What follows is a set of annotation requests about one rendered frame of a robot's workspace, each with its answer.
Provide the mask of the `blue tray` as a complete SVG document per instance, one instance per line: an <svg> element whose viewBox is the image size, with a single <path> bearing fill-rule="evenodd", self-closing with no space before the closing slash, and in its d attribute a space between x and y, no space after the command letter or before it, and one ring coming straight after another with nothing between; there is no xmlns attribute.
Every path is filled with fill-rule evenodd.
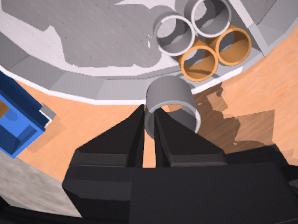
<svg viewBox="0 0 298 224"><path fill-rule="evenodd" d="M39 111L43 105L2 71L0 99L9 107L0 120L0 150L14 159L45 132L49 119Z"/></svg>

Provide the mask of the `bronze bushing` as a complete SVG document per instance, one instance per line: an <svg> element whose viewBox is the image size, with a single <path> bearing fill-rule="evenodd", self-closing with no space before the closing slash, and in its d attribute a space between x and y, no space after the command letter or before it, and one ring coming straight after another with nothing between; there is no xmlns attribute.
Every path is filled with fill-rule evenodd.
<svg viewBox="0 0 298 224"><path fill-rule="evenodd" d="M194 66L185 65L184 60L186 56L195 49L205 49L204 59ZM184 54L176 56L176 58L184 76L192 81L204 81L210 78L218 66L216 53L203 40L197 37L195 37L194 44L191 48Z"/></svg>
<svg viewBox="0 0 298 224"><path fill-rule="evenodd" d="M0 99L0 119L6 114L9 107Z"/></svg>
<svg viewBox="0 0 298 224"><path fill-rule="evenodd" d="M221 39L229 32L234 32L234 41L231 47L223 52L218 51ZM221 35L212 38L205 37L206 44L213 49L217 58L226 65L237 65L243 62L251 51L251 38L249 34L234 25L229 25L228 29Z"/></svg>

